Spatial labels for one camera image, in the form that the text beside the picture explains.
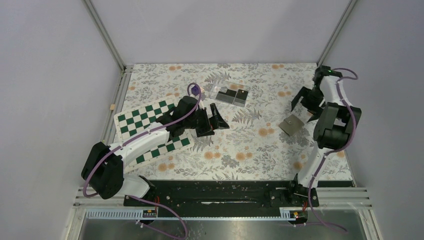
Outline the purple yellow cube stack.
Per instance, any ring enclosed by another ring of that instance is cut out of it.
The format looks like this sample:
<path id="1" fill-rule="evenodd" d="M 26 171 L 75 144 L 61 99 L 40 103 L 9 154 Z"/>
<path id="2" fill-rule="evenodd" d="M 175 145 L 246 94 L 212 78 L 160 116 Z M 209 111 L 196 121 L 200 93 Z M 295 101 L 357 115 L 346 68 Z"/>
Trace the purple yellow cube stack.
<path id="1" fill-rule="evenodd" d="M 200 97 L 201 100 L 204 99 L 204 89 L 198 85 L 194 85 L 191 89 L 190 89 L 190 93 L 191 95 L 195 96 L 195 97 Z"/>

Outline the floral table cloth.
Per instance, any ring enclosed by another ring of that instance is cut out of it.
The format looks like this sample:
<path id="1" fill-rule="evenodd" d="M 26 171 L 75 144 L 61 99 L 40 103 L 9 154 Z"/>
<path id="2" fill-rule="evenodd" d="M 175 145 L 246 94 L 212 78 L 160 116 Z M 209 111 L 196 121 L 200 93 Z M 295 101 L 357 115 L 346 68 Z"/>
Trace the floral table cloth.
<path id="1" fill-rule="evenodd" d="M 225 80 L 250 87 L 245 107 L 222 101 L 216 106 L 229 129 L 177 143 L 170 152 L 153 150 L 125 171 L 149 180 L 291 180 L 307 163 L 313 149 L 315 124 L 300 104 L 291 101 L 301 87 L 311 88 L 315 63 L 172 63 L 136 64 L 122 110 L 178 102 L 190 83 L 204 89 L 204 105 L 214 102 L 206 87 Z M 279 124 L 290 115 L 304 126 L 288 136 Z"/>

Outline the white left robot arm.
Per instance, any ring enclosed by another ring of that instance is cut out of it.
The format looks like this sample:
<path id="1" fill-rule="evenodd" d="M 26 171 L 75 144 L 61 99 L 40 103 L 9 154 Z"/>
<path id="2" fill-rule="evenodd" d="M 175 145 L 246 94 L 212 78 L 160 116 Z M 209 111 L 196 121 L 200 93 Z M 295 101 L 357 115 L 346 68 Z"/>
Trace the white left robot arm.
<path id="1" fill-rule="evenodd" d="M 216 104 L 210 104 L 211 116 L 208 116 L 208 109 L 200 107 L 200 103 L 201 99 L 193 95 L 184 96 L 144 131 L 111 145 L 96 143 L 81 171 L 84 187 L 91 186 L 95 193 L 88 194 L 84 190 L 83 195 L 87 198 L 99 195 L 107 200 L 123 194 L 136 197 L 144 206 L 152 204 L 155 200 L 152 184 L 142 176 L 125 173 L 124 169 L 136 158 L 179 137 L 185 130 L 194 129 L 197 137 L 207 137 L 214 135 L 215 130 L 229 129 Z"/>

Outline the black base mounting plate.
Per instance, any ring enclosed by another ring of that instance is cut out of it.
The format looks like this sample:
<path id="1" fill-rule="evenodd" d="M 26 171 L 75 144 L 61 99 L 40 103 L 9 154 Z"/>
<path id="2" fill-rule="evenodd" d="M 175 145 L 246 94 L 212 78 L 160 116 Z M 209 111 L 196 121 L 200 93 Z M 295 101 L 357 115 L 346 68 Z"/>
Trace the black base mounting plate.
<path id="1" fill-rule="evenodd" d="M 317 191 L 312 190 L 311 202 L 294 205 L 287 195 L 291 181 L 229 181 L 229 180 L 151 180 L 152 188 L 143 199 L 158 201 L 178 213 L 268 213 L 278 208 L 318 207 Z"/>

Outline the grey card holder wallet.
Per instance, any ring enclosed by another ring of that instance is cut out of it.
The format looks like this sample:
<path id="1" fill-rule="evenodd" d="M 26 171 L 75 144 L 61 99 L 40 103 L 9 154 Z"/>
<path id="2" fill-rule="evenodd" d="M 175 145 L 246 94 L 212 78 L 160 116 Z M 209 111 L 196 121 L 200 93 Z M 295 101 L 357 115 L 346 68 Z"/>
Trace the grey card holder wallet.
<path id="1" fill-rule="evenodd" d="M 299 119 L 294 114 L 286 117 L 279 125 L 278 127 L 286 133 L 288 136 L 295 135 L 300 129 L 303 128 L 304 122 Z"/>

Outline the black credit card right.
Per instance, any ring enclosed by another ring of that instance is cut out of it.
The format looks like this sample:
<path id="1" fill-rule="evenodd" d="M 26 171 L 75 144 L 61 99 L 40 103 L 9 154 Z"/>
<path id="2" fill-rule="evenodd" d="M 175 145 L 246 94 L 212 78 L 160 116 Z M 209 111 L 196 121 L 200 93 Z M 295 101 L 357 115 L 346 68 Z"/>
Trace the black credit card right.
<path id="1" fill-rule="evenodd" d="M 238 107 L 245 107 L 248 94 L 249 92 L 247 90 L 238 89 L 233 104 Z"/>

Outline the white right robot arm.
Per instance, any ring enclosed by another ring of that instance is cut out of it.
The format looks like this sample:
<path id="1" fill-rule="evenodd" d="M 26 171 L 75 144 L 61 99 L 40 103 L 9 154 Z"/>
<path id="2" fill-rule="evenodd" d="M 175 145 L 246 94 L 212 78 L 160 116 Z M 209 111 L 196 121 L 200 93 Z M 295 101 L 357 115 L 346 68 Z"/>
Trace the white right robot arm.
<path id="1" fill-rule="evenodd" d="M 354 107 L 346 97 L 341 68 L 319 66 L 313 76 L 313 87 L 302 87 L 291 101 L 291 108 L 300 103 L 312 114 L 315 121 L 313 150 L 304 168 L 290 182 L 287 201 L 299 206 L 312 200 L 312 190 L 317 187 L 327 158 L 343 151 L 354 138 L 362 110 Z"/>

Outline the clear acrylic card tray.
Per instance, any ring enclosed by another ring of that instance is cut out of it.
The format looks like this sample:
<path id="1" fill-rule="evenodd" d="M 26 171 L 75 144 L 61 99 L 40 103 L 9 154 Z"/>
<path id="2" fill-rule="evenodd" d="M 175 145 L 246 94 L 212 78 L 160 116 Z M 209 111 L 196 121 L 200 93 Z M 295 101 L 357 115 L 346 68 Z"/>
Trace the clear acrylic card tray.
<path id="1" fill-rule="evenodd" d="M 213 100 L 245 107 L 251 88 L 241 83 L 218 79 L 205 90 L 208 97 Z"/>

